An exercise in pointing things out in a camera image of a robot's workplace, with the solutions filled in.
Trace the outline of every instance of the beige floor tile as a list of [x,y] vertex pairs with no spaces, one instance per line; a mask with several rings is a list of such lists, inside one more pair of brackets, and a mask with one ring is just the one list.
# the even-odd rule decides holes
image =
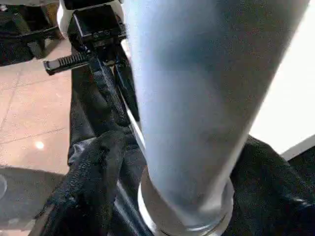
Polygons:
[[0,147],[0,164],[67,173],[69,128],[16,140]]
[[0,143],[68,127],[70,96],[67,77],[17,87],[0,130]]
[[30,231],[20,231],[20,230],[7,230],[7,231],[0,231],[0,236],[27,236],[29,235]]
[[65,39],[60,41],[60,43],[49,53],[44,60],[55,60],[59,57],[69,56],[71,54],[71,44],[69,40]]
[[41,81],[46,81],[46,80],[53,80],[57,78],[62,78],[62,77],[69,77],[70,78],[71,71],[65,71],[61,72],[55,75],[48,75],[44,65],[43,65],[43,60],[31,60],[28,62],[25,62],[25,66],[21,71],[20,74],[20,79],[18,81],[18,86],[22,85],[28,85],[28,84],[33,84],[36,82],[41,82]]
[[15,87],[24,63],[0,67],[0,90]]
[[6,90],[0,90],[0,127],[2,124],[2,121],[7,113],[10,99],[13,95],[14,89],[6,89]]

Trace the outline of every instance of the ribbed grip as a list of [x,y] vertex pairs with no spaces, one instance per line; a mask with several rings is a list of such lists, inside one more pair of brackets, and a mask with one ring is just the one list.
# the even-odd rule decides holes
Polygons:
[[88,62],[89,59],[85,54],[76,53],[56,60],[44,61],[44,67],[49,75],[54,75],[58,72],[85,65]]

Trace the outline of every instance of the metal pole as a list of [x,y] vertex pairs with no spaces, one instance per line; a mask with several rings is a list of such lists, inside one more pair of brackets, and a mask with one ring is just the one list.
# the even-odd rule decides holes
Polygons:
[[229,175],[307,2],[126,1],[152,231],[203,235],[231,213]]

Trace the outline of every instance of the metal rod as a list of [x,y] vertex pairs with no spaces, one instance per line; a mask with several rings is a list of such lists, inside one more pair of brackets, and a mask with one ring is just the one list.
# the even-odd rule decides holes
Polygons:
[[188,231],[226,213],[229,175],[307,2],[125,3],[150,180]]

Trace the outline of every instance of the black device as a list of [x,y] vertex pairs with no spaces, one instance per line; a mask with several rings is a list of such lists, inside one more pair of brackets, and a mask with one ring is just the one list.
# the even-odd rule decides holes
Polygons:
[[53,75],[88,65],[100,93],[113,105],[119,125],[129,125],[124,101],[139,120],[131,68],[121,47],[121,40],[126,38],[125,27],[112,7],[75,10],[67,33],[73,53],[44,61],[47,73]]

